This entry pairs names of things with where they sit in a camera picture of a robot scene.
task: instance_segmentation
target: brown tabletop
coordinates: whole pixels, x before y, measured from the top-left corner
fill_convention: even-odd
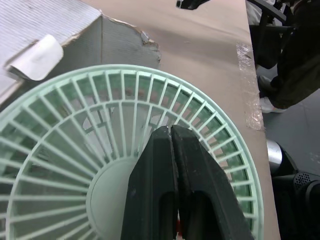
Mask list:
[[[227,113],[258,172],[264,239],[279,240],[245,0],[211,0],[194,11],[175,8],[175,0],[85,2],[149,33],[160,46],[160,69],[192,83]]]

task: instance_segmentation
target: clear tape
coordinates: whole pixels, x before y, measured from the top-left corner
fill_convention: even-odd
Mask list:
[[[240,69],[240,81],[246,125],[255,130],[264,129],[260,107],[256,68],[252,47],[244,43],[236,44],[236,53]]]

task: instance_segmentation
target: black pants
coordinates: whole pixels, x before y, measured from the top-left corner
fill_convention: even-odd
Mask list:
[[[293,32],[277,71],[271,86],[278,91],[269,96],[276,108],[287,109],[320,88],[320,26],[301,26]]]

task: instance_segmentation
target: silver metal cylinder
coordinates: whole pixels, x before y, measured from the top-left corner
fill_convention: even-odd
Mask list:
[[[274,174],[282,162],[281,148],[275,141],[266,140],[266,146],[268,148],[269,166],[271,174]]]

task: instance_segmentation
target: plastic fan guard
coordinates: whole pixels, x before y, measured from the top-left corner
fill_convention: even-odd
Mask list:
[[[25,93],[0,120],[0,237],[120,239],[138,157],[154,129],[178,124],[219,162],[263,239],[262,193],[243,138],[180,78],[134,65],[83,68]]]

